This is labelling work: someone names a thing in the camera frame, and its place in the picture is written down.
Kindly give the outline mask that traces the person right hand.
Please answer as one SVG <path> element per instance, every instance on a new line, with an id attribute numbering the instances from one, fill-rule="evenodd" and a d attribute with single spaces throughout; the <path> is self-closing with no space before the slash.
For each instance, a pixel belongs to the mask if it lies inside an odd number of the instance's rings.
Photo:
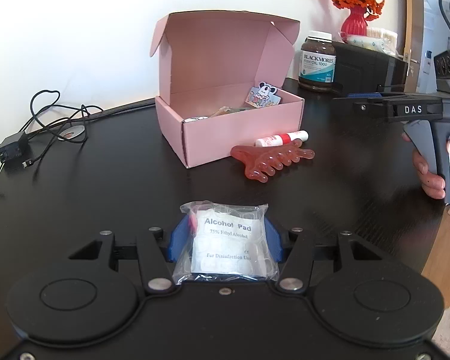
<path id="1" fill-rule="evenodd" d="M 447 142 L 446 148 L 450 155 L 450 141 Z M 444 179 L 429 171 L 427 161 L 416 149 L 413 149 L 412 152 L 412 163 L 417 171 L 424 192 L 431 198 L 443 199 L 446 195 Z"/>

